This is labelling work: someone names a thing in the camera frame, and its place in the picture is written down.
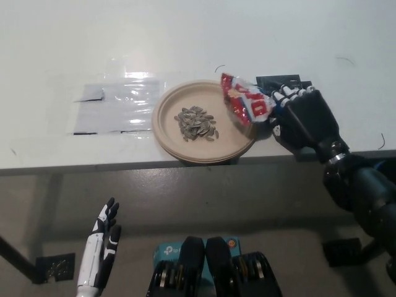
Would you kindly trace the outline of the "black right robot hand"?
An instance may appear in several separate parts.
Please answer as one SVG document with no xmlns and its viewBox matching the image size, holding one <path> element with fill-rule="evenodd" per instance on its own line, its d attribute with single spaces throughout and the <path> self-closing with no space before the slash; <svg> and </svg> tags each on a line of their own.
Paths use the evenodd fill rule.
<svg viewBox="0 0 396 297">
<path fill-rule="evenodd" d="M 270 116 L 272 134 L 291 152 L 305 147 L 315 151 L 321 163 L 349 153 L 338 123 L 321 92 L 310 86 L 291 89 L 285 84 L 272 92 L 275 108 Z"/>
</svg>

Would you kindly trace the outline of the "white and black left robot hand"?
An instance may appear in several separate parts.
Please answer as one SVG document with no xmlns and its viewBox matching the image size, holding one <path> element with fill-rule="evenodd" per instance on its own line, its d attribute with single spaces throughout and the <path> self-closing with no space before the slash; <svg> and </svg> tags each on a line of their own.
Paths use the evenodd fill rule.
<svg viewBox="0 0 396 297">
<path fill-rule="evenodd" d="M 119 203 L 112 197 L 103 206 L 87 238 L 77 281 L 77 296 L 101 296 L 116 257 L 121 226 L 116 224 Z"/>
</svg>

